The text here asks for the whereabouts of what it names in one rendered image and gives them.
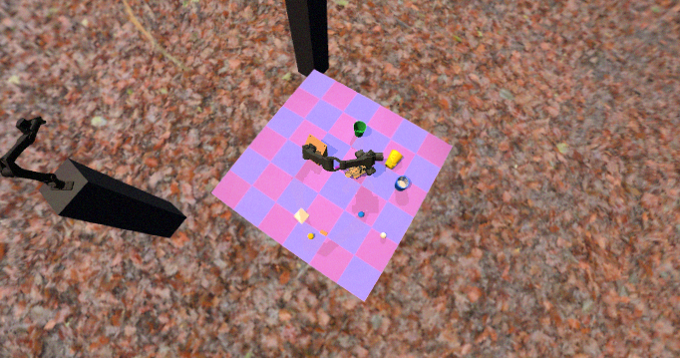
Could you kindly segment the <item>blue mug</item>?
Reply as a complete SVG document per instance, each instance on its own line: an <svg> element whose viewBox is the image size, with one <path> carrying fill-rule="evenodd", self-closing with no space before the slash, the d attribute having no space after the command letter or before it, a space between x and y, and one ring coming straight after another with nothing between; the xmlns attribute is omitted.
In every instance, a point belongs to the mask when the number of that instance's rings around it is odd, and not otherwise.
<svg viewBox="0 0 680 358"><path fill-rule="evenodd" d="M400 176L395 182L395 189L397 191L403 191L408 185L409 185L408 178L405 176Z"/></svg>

